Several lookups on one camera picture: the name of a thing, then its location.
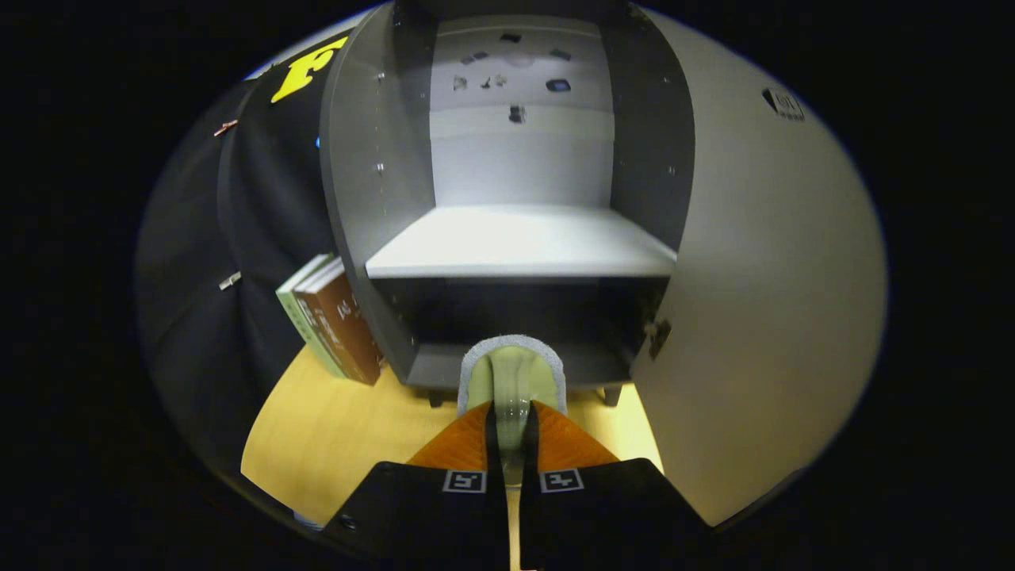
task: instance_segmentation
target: shelf board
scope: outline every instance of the shelf board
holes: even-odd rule
[[[366,261],[370,278],[668,276],[677,255],[607,208],[437,206]]]

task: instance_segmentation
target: cabinet leg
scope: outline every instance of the cabinet leg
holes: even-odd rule
[[[606,406],[607,407],[616,407],[617,403],[620,403],[620,389],[621,388],[623,388],[623,387],[605,389],[605,391],[606,391]]]

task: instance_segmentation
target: metal clip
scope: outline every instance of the metal clip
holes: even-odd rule
[[[236,125],[236,123],[240,123],[239,119],[233,119],[232,121],[229,121],[228,123],[222,123],[222,126],[219,127],[219,129],[217,131],[215,131],[215,135],[214,136],[217,137],[218,135],[221,135],[225,131],[228,131],[229,129],[231,129],[232,127],[234,127]]]
[[[240,281],[241,277],[243,277],[243,276],[238,271],[238,272],[233,273],[232,275],[228,276],[227,278],[223,279],[218,284],[219,291],[224,292],[224,291],[228,290],[229,288],[232,287],[233,283],[235,283],[236,281]]]

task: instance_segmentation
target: gray cabinet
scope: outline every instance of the gray cabinet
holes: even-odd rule
[[[342,50],[321,129],[335,239],[396,376],[457,388],[469,348],[522,334],[559,353],[570,388],[627,382],[689,196],[672,50],[631,15],[397,10]]]

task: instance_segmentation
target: yellow letter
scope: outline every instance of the yellow letter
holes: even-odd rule
[[[334,50],[340,50],[342,46],[345,45],[346,40],[348,40],[348,35],[339,39],[337,42],[332,42],[324,48],[314,50],[298,60],[290,63],[289,73],[285,76],[285,80],[282,81],[282,86],[279,87],[278,92],[272,95],[271,102],[275,102],[278,99],[292,94],[307,85],[310,85],[314,77],[307,74],[310,73],[312,69],[314,71],[321,71],[324,69],[324,66],[328,65],[328,62],[331,61]]]

